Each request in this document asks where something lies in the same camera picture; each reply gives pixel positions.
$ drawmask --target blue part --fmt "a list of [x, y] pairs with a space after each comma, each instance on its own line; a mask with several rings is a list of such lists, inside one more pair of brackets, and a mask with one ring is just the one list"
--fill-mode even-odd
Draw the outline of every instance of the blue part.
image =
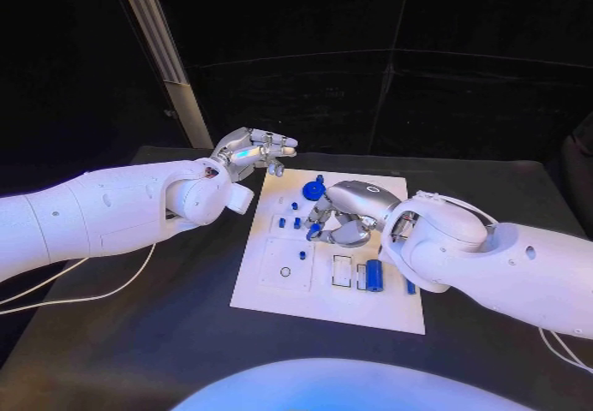
[[378, 259], [367, 261], [367, 291], [382, 291], [382, 264]]
[[322, 226], [319, 224], [313, 224], [312, 228], [309, 229], [309, 232], [306, 233], [306, 239], [309, 241], [312, 240], [312, 236], [318, 231], [322, 231]]
[[417, 286], [416, 286], [416, 284], [414, 284], [408, 279], [406, 279], [406, 284], [407, 284], [407, 286], [408, 286], [408, 294], [410, 294], [410, 295], [414, 295], [414, 294], [417, 293]]
[[319, 181], [315, 182], [309, 182], [305, 186], [303, 186], [303, 196], [309, 201], [316, 201], [325, 193], [325, 186], [323, 183]]

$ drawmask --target black tabletop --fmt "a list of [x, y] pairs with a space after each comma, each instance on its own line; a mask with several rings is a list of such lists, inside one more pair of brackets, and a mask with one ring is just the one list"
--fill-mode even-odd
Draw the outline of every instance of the black tabletop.
[[[192, 149], [144, 147], [134, 163], [195, 159]], [[408, 179], [466, 200], [501, 221], [582, 235], [541, 164], [299, 154], [287, 167]], [[266, 363], [331, 357], [432, 372], [535, 409], [590, 409], [590, 374], [547, 350], [537, 328], [482, 308], [457, 290], [423, 291], [426, 335], [260, 313], [228, 306], [255, 198], [157, 244], [146, 271], [117, 295], [39, 309], [0, 374], [2, 409], [163, 409], [206, 384]], [[136, 273], [149, 249], [92, 259], [48, 299], [97, 295]], [[566, 337], [593, 363], [593, 342]]]

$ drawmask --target white board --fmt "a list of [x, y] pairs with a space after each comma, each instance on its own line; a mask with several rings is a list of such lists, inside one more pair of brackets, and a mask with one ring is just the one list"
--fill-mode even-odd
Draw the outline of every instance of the white board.
[[[424, 335], [420, 291], [408, 295], [406, 278], [393, 265], [382, 264], [384, 291], [364, 290], [364, 264], [377, 259], [380, 233], [372, 233], [371, 241], [359, 248], [309, 242], [305, 238], [303, 222], [315, 202], [303, 197], [302, 189], [319, 174], [326, 187], [359, 180], [390, 190], [401, 200], [408, 198], [406, 179], [398, 177], [310, 170], [284, 170], [281, 178], [266, 176], [231, 306]], [[299, 204], [297, 210], [292, 209], [293, 202]], [[302, 219], [300, 229], [294, 229], [296, 217]], [[338, 227], [332, 218], [325, 229]]]

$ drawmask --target table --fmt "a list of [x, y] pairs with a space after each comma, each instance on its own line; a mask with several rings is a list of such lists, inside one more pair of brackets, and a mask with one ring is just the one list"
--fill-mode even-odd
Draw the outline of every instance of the table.
[[[208, 154], [143, 147], [134, 163]], [[307, 153], [286, 165], [403, 176], [411, 194], [439, 192], [501, 221], [583, 234], [540, 163]], [[157, 244], [146, 271], [121, 293], [39, 309], [0, 372], [0, 409], [165, 409], [235, 372], [312, 357], [432, 372], [535, 409], [590, 407], [590, 374], [554, 357], [535, 327], [483, 309], [455, 289], [421, 293], [426, 336], [231, 308], [263, 170], [243, 183], [255, 192], [247, 214], [225, 210], [214, 224]], [[116, 288], [147, 252], [88, 261], [56, 281], [48, 299]], [[593, 342], [564, 341], [592, 364]]]

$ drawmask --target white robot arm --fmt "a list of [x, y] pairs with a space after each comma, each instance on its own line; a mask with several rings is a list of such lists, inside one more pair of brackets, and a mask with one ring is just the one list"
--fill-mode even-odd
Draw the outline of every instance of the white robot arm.
[[[333, 212], [344, 225], [323, 231]], [[378, 229], [380, 260], [421, 289], [442, 293], [453, 286], [515, 319], [593, 338], [593, 242], [498, 223], [476, 207], [439, 194], [419, 192], [401, 202], [364, 182], [328, 188], [305, 225], [312, 241], [344, 247], [362, 245]]]
[[244, 214], [253, 191], [235, 184], [293, 157], [297, 141], [234, 131], [211, 158], [85, 173], [33, 194], [0, 199], [0, 282], [66, 259], [127, 253], [209, 224], [225, 206]]

